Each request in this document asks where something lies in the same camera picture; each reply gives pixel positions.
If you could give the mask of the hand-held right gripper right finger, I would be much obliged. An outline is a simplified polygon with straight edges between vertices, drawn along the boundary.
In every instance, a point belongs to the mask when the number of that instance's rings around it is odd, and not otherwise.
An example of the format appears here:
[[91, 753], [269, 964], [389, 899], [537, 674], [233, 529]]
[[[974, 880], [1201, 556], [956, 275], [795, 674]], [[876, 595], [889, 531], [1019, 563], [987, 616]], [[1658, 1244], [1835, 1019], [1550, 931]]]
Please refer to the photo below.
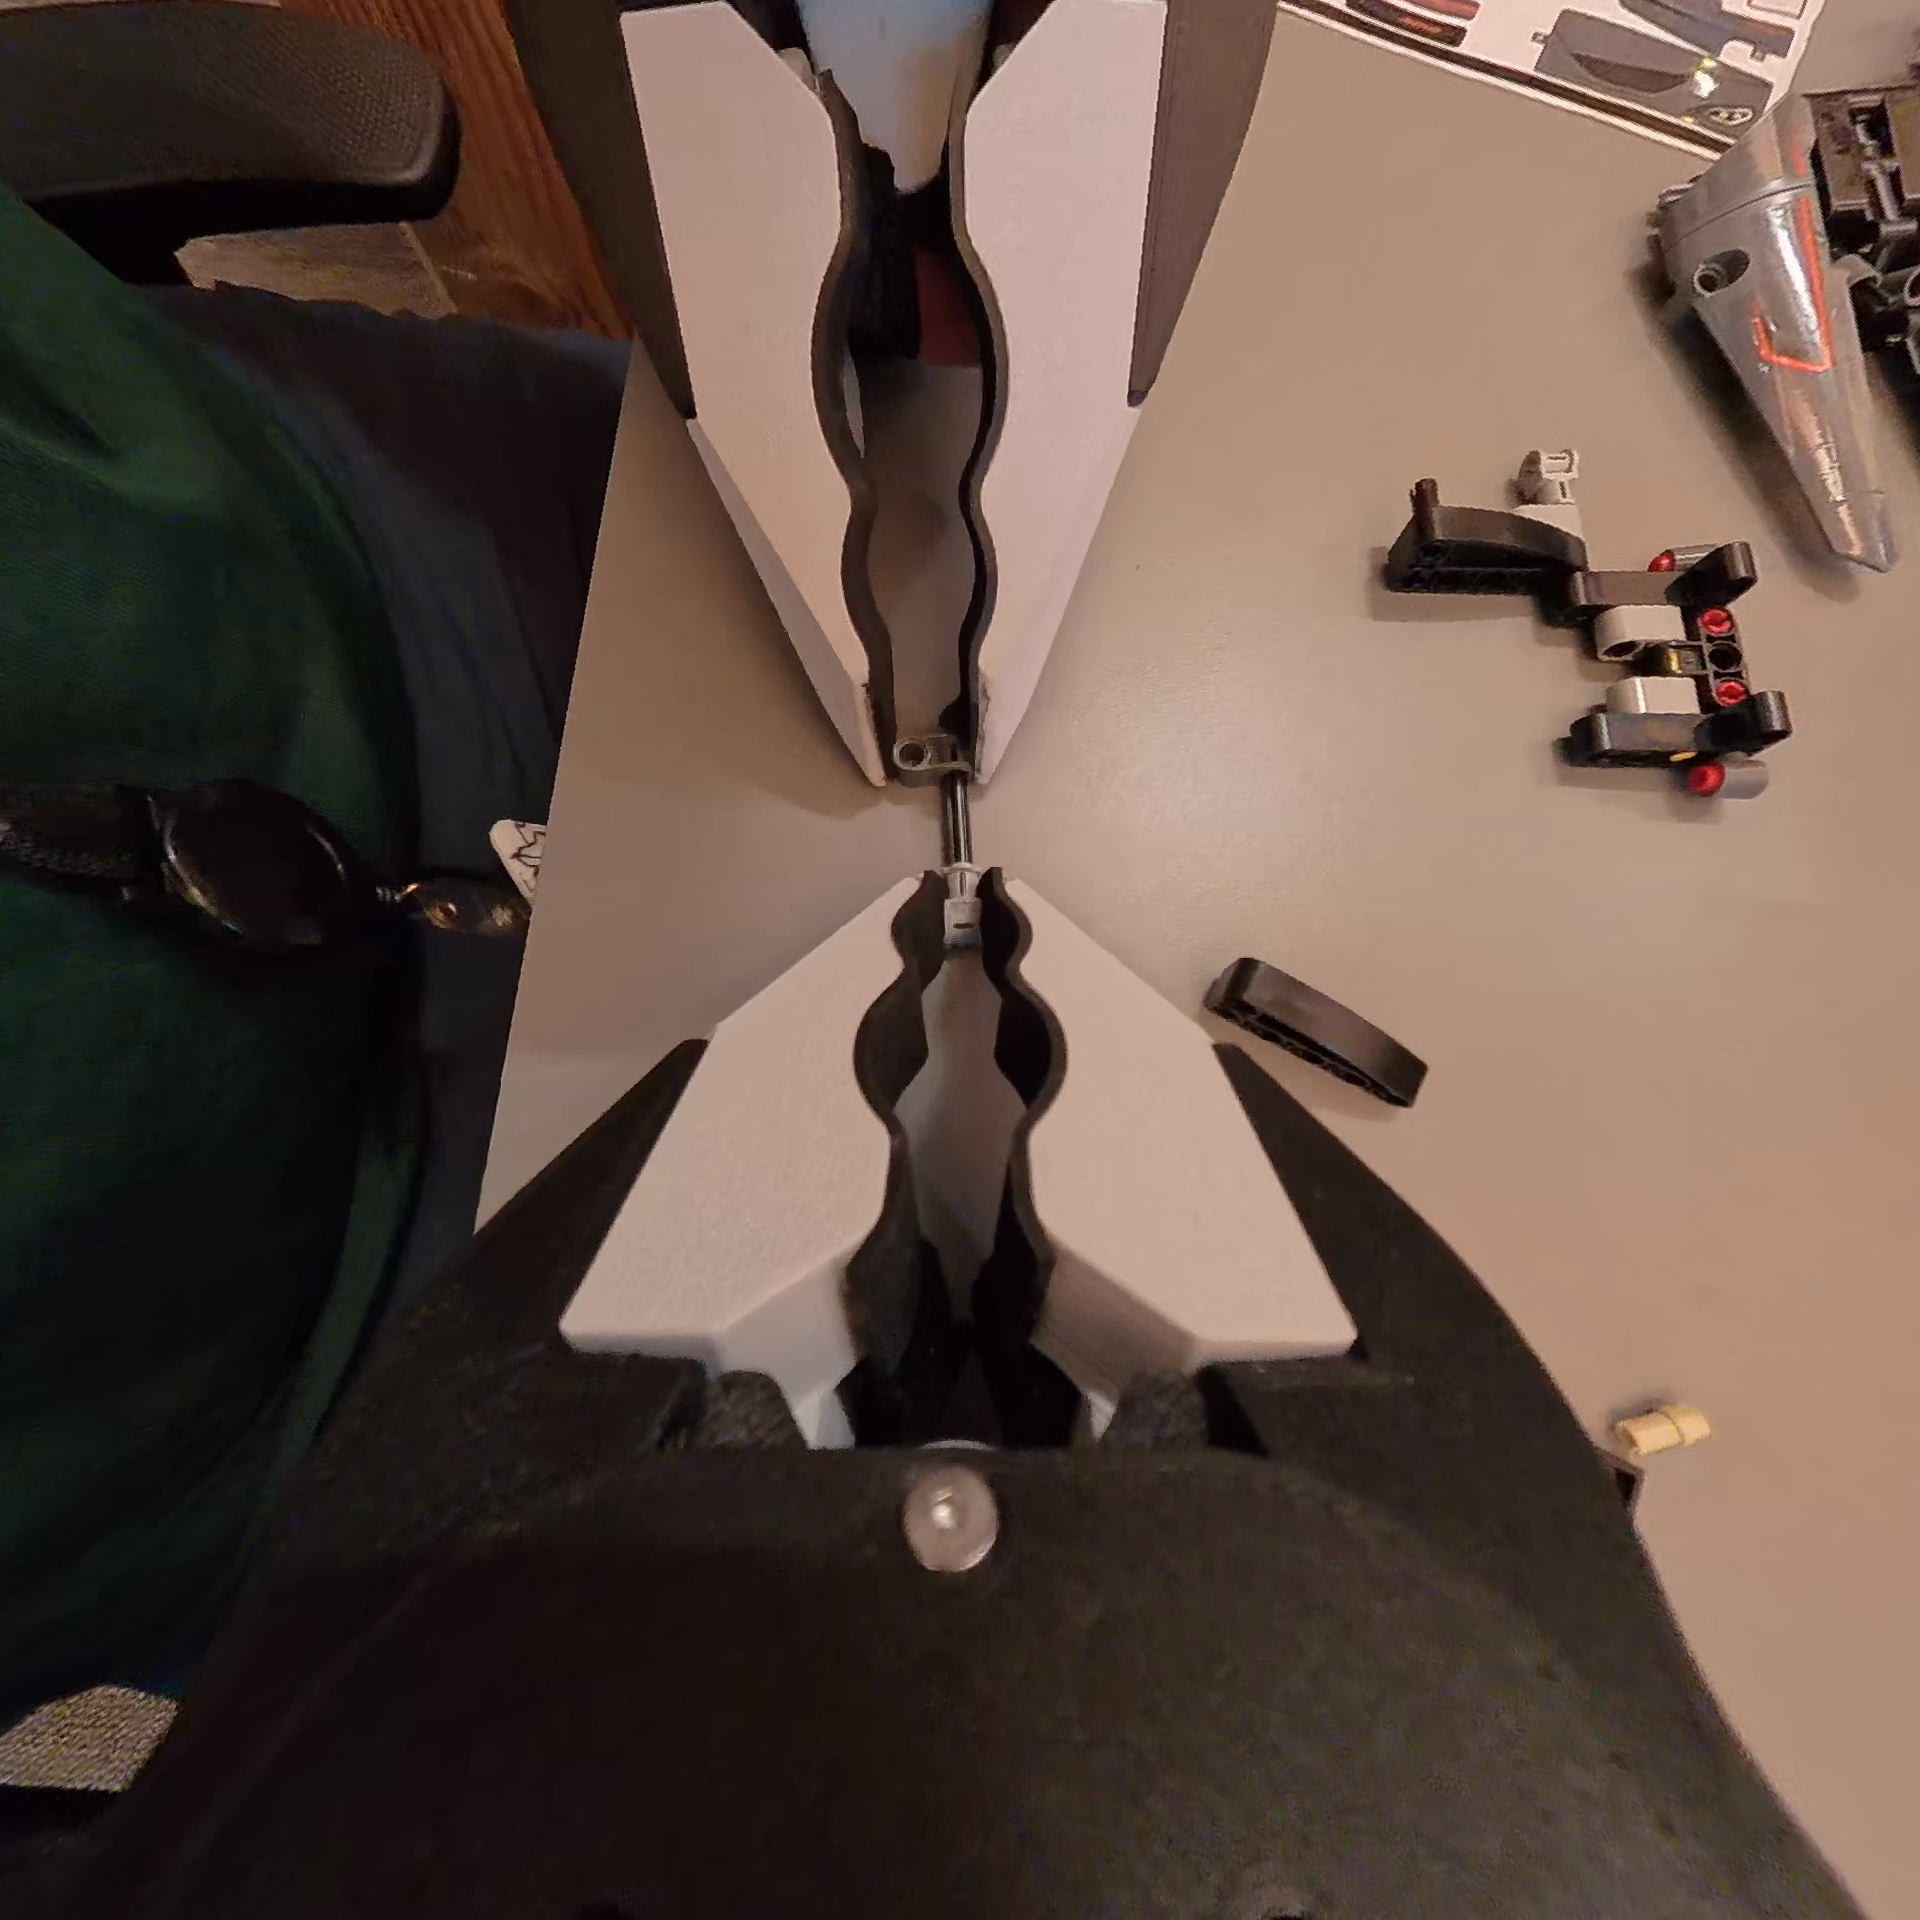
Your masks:
[[979, 882], [1019, 1099], [975, 1348], [1001, 1436], [1059, 1446], [1143, 1377], [1322, 1361], [1357, 1331], [1205, 1032], [1025, 880]]

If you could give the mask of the grey pointed lego panel assembly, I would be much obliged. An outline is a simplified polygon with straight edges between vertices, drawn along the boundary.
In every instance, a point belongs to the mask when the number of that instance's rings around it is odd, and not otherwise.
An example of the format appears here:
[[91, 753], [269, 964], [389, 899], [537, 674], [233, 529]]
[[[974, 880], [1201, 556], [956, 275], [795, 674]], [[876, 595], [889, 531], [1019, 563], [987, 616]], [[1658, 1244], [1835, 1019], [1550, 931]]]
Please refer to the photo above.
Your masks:
[[1771, 108], [1653, 233], [1671, 306], [1695, 320], [1782, 452], [1838, 560], [1891, 571], [1891, 531], [1854, 302], [1822, 222], [1805, 91]]

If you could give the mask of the black lego frame red pins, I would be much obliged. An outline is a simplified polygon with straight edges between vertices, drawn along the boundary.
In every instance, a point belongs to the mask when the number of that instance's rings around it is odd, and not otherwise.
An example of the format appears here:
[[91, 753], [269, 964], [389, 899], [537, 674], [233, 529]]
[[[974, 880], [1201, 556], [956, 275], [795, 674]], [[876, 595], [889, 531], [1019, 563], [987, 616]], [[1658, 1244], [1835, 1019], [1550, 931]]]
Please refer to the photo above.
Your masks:
[[1573, 448], [1523, 454], [1511, 506], [1450, 506], [1430, 477], [1385, 548], [1398, 595], [1527, 601], [1602, 672], [1553, 753], [1580, 774], [1658, 774], [1701, 805], [1757, 801], [1766, 755], [1793, 737], [1787, 700], [1756, 681], [1738, 601], [1757, 582], [1745, 541], [1679, 545], [1643, 568], [1597, 568], [1577, 506]]

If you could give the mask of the lego sticker sheet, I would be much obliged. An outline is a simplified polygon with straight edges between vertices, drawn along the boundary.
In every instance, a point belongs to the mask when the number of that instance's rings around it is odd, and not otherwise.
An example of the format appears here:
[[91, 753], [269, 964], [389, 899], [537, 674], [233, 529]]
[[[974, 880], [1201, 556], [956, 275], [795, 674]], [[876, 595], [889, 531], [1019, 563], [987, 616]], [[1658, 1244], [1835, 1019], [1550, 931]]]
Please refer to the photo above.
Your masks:
[[1281, 11], [1717, 156], [1793, 89], [1823, 5], [1281, 3]]

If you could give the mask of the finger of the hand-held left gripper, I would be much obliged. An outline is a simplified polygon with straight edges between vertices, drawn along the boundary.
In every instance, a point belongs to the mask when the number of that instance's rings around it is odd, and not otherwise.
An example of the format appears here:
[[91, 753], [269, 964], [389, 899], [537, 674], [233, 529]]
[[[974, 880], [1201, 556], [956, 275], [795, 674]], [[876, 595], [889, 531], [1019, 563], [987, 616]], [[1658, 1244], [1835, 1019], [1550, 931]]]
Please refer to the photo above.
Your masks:
[[889, 785], [893, 642], [851, 310], [868, 212], [835, 76], [733, 5], [625, 13], [631, 94], [687, 371], [687, 435], [857, 770]]
[[1135, 433], [1134, 349], [1169, 6], [1061, 3], [958, 122], [956, 238], [987, 302], [969, 480], [986, 598], [967, 638], [975, 780], [1001, 769]]

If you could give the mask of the large lego car model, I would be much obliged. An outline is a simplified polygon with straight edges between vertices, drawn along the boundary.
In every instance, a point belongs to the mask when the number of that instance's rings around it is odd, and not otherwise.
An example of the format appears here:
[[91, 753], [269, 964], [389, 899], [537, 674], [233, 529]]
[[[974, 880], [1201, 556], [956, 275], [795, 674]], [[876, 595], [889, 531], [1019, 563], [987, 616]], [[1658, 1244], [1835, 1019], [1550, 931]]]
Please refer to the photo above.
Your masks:
[[1863, 347], [1917, 371], [1917, 81], [1805, 97], [1831, 251]]

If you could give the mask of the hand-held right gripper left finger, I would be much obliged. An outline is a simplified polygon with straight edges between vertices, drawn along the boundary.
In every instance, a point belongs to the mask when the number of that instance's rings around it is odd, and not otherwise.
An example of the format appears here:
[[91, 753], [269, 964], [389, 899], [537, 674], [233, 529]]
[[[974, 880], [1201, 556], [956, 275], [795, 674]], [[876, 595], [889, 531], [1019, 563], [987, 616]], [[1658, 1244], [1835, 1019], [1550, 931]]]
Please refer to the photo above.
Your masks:
[[945, 904], [900, 880], [714, 1029], [564, 1308], [572, 1348], [765, 1377], [813, 1449], [885, 1424], [845, 1380], [898, 1386], [945, 1324], [898, 1115]]

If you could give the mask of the black curved lego beam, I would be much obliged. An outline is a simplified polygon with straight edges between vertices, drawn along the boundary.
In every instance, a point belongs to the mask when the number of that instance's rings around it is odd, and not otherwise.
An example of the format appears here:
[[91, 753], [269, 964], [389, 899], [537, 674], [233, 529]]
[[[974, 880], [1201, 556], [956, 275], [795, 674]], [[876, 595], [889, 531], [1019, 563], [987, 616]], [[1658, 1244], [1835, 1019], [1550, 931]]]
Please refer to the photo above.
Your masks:
[[1426, 1080], [1426, 1062], [1378, 1024], [1300, 979], [1243, 956], [1211, 981], [1202, 1006], [1214, 1018], [1263, 1041], [1370, 1097], [1407, 1112]]

